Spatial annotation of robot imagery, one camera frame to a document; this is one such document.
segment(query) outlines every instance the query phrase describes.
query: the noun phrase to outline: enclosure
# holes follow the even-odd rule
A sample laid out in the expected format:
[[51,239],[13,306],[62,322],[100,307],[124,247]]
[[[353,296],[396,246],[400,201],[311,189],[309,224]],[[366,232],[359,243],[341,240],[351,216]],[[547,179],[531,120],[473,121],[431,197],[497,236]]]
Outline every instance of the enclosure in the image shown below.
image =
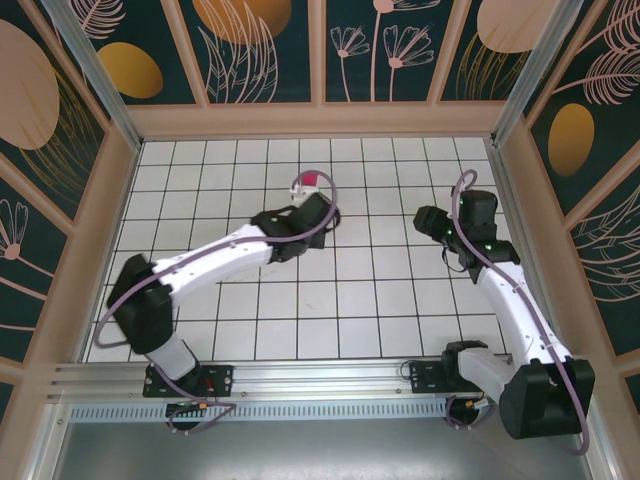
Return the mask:
[[[3,2],[2,477],[635,478],[639,39],[636,0]],[[585,457],[497,418],[450,429],[446,397],[401,375],[452,341],[511,353],[413,226],[469,168],[595,370]],[[194,448],[143,398],[147,359],[96,347],[96,322],[128,258],[225,237],[306,170],[337,185],[325,248],[174,312],[198,360],[235,367],[246,417]],[[124,338],[113,319],[103,338]]]

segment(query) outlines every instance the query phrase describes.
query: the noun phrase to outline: flower illustration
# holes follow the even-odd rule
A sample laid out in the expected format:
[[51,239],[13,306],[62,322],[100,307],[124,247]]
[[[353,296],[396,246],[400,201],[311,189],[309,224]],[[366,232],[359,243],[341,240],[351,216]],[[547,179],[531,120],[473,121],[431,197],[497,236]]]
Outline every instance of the flower illustration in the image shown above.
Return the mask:
[[373,0],[373,6],[378,13],[391,13],[394,10],[422,10],[424,8],[436,7],[439,3],[440,0]]
[[407,27],[398,37],[398,26],[384,29],[384,48],[389,58],[391,67],[391,80],[389,82],[389,101],[393,101],[393,79],[397,69],[402,67],[414,67],[433,61],[433,50],[427,50],[431,45],[431,39],[427,32],[429,27],[423,29]]
[[347,27],[344,29],[344,33],[342,33],[342,29],[340,27],[335,27],[331,29],[330,33],[333,46],[336,47],[336,52],[338,52],[338,56],[340,57],[344,93],[347,96],[347,102],[350,102],[351,97],[349,96],[349,88],[347,87],[347,75],[344,70],[344,59],[369,53],[369,44],[364,43],[365,36],[364,33],[362,33],[362,27]]
[[373,30],[373,53],[371,54],[371,101],[376,101],[376,53],[378,51],[378,31],[380,30],[380,18],[391,12],[410,12],[425,8],[437,7],[440,0],[373,0],[373,8],[376,9],[376,24]]
[[0,258],[15,260],[20,257],[20,244],[27,228],[29,209],[20,202],[15,211],[6,199],[0,200]]

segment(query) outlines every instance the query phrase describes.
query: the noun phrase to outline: black mounting plate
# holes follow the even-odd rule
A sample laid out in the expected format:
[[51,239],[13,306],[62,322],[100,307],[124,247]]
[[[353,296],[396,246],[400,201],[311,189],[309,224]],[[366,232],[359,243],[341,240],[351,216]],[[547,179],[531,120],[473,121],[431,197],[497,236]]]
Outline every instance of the black mounting plate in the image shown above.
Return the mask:
[[[199,398],[222,398],[231,396],[233,386],[233,366],[231,365],[203,365],[202,380],[197,387],[189,392]],[[174,392],[158,371],[151,365],[145,371],[144,388],[142,396],[145,398],[182,398],[182,395]]]
[[417,360],[409,362],[408,367],[412,393],[482,393],[476,385],[466,380],[460,379],[451,385],[439,360]]

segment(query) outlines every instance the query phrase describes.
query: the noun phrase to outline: white grid floor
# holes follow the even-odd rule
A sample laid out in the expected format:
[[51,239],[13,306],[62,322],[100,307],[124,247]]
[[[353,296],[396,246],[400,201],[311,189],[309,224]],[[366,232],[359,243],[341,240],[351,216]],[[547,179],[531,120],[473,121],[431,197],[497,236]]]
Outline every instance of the white grid floor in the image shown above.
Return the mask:
[[[467,274],[449,271],[442,248],[412,224],[420,206],[449,210],[451,186],[467,167],[479,172],[478,188],[497,194],[479,138],[146,143],[101,313],[127,258],[171,257],[224,237],[256,213],[288,205],[297,173],[317,169],[333,176],[343,215],[328,248],[190,297],[176,312],[176,331],[199,359],[439,355],[460,339],[505,352],[479,290]],[[499,238],[509,239],[501,208],[497,223]],[[115,323],[103,337],[123,338]],[[144,358],[129,347],[88,348],[85,360]]]

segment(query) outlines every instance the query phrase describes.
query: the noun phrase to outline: pink object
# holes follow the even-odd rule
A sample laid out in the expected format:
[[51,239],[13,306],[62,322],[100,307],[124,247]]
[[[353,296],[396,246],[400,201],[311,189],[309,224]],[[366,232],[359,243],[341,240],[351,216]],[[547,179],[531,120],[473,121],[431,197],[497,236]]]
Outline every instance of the pink object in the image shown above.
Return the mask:
[[315,187],[316,185],[318,185],[318,174],[308,173],[307,175],[302,177],[302,184],[309,187]]

